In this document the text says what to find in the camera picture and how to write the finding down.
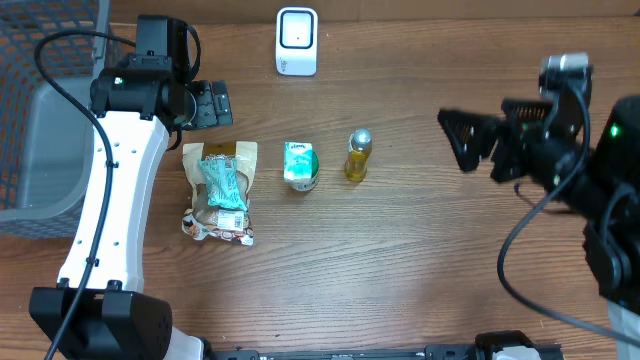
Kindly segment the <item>green lid jar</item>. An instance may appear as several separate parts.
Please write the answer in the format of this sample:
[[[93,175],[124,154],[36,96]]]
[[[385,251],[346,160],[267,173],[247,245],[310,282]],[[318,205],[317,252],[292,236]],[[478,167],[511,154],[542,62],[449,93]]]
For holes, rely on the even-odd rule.
[[[319,159],[315,151],[311,153],[311,172],[308,179],[298,179],[289,183],[290,187],[296,191],[308,192],[318,184]]]

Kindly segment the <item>tissue pack white green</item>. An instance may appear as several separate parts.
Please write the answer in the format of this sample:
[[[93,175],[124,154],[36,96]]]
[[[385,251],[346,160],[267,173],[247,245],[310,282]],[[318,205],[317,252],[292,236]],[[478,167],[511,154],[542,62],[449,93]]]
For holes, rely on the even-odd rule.
[[[311,172],[311,143],[286,142],[284,144],[284,173],[286,182],[308,179]]]

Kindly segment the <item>teal snack packet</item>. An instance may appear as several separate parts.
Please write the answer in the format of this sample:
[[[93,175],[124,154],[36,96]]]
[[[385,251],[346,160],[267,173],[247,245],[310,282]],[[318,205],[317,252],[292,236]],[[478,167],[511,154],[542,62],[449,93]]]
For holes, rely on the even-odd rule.
[[[247,211],[237,180],[237,161],[233,156],[211,155],[198,161],[205,179],[209,206]]]

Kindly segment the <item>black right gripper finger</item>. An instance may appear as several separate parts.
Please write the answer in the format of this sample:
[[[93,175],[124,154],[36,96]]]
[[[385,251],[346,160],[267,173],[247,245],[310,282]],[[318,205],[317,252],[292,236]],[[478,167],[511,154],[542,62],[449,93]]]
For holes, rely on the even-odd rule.
[[[547,101],[504,99],[501,109],[509,121],[527,123],[544,121],[553,108]]]
[[[500,119],[455,109],[441,109],[437,120],[445,132],[463,173],[477,169],[497,141]]]

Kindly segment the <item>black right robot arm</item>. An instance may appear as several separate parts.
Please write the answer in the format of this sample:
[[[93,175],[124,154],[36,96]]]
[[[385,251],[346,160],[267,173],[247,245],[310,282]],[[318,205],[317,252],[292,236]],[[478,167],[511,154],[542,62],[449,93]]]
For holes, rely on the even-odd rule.
[[[464,173],[484,159],[497,183],[530,177],[584,217],[587,264],[608,301],[639,310],[639,99],[620,99],[595,148],[585,96],[564,90],[553,100],[506,99],[503,117],[442,109],[437,120]]]

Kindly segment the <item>brown snack bag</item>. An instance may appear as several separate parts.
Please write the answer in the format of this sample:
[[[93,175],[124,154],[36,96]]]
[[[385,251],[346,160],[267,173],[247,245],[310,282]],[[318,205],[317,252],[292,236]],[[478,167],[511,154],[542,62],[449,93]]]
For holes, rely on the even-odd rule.
[[[185,234],[197,241],[254,243],[249,191],[257,159],[258,144],[250,141],[183,146],[182,164],[193,190],[192,205],[182,219]]]

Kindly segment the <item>yellow oil bottle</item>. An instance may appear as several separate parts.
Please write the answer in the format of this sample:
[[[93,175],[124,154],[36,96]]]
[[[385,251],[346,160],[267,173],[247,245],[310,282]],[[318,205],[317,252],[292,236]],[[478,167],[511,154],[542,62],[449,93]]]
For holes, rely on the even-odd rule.
[[[360,128],[351,134],[344,168],[348,180],[361,182],[365,178],[372,149],[373,138],[368,129]]]

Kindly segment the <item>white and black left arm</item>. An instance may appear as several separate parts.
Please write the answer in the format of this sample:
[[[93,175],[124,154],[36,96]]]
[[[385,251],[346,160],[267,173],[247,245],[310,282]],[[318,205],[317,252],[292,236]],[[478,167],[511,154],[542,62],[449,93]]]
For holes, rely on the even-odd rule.
[[[131,54],[104,69],[81,110],[93,159],[74,243],[53,288],[32,291],[29,313],[68,359],[212,359],[210,343],[173,325],[168,302],[143,292],[143,241],[154,179],[169,137],[195,107],[198,64]]]

